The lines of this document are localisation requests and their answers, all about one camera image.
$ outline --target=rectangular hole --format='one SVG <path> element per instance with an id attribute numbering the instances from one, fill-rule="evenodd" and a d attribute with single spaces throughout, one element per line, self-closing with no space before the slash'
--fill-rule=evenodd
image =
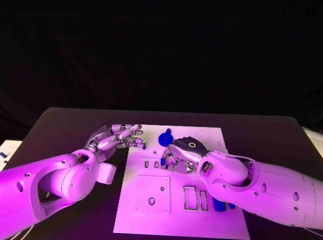
<path id="1" fill-rule="evenodd" d="M 183 186 L 183 192 L 184 192 L 184 209 L 197 210 L 196 187 Z"/>
<path id="2" fill-rule="evenodd" d="M 199 201 L 200 201 L 200 210 L 207 211 L 209 206 L 207 206 L 207 196 L 205 191 L 199 191 Z"/>

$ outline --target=black table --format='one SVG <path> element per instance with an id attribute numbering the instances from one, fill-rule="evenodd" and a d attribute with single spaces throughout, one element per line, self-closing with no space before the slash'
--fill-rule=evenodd
<path id="1" fill-rule="evenodd" d="M 323 181 L 323 158 L 291 117 L 153 111 L 49 108 L 7 163 L 17 167 L 81 149 L 105 124 L 218 127 L 228 152 L 284 166 Z M 115 152 L 111 185 L 96 183 L 88 197 L 34 225 L 24 239 L 183 239 L 176 236 L 112 233 L 128 149 Z M 244 212 L 251 239 L 320 239 L 304 229 L 280 225 Z M 184 219 L 179 224 L 192 224 Z"/>

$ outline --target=blue object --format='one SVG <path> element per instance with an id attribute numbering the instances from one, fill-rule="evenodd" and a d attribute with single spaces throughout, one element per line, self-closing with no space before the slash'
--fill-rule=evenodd
<path id="1" fill-rule="evenodd" d="M 170 128 L 167 128 L 166 132 L 160 134 L 157 141 L 163 147 L 167 147 L 169 144 L 174 141 Z"/>
<path id="2" fill-rule="evenodd" d="M 235 205 L 232 203 L 228 204 L 229 209 L 235 209 Z"/>
<path id="3" fill-rule="evenodd" d="M 223 211 L 226 211 L 225 202 L 218 201 L 215 198 L 213 198 L 213 210 L 215 210 L 216 212 L 223 212 Z"/>
<path id="4" fill-rule="evenodd" d="M 0 156 L 6 159 L 7 158 L 7 155 L 3 153 L 3 152 L 0 152 Z"/>

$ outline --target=black backdrop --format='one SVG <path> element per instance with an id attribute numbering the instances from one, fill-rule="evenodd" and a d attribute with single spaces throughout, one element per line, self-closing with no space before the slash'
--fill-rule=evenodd
<path id="1" fill-rule="evenodd" d="M 0 144 L 47 107 L 287 115 L 323 131 L 323 3 L 0 6 Z"/>

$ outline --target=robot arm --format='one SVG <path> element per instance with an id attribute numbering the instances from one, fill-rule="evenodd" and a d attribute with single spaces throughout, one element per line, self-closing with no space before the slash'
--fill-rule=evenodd
<path id="1" fill-rule="evenodd" d="M 111 184 L 115 166 L 104 161 L 120 148 L 146 148 L 141 125 L 112 125 L 91 135 L 84 149 L 0 172 L 0 239 L 9 238 L 82 200 L 95 182 Z M 39 200 L 37 188 L 50 193 Z"/>
<path id="2" fill-rule="evenodd" d="M 196 170 L 219 201 L 235 204 L 275 223 L 323 230 L 321 181 L 248 157 L 216 149 L 207 151 L 192 137 L 173 141 L 163 159 L 170 171 L 189 174 Z"/>

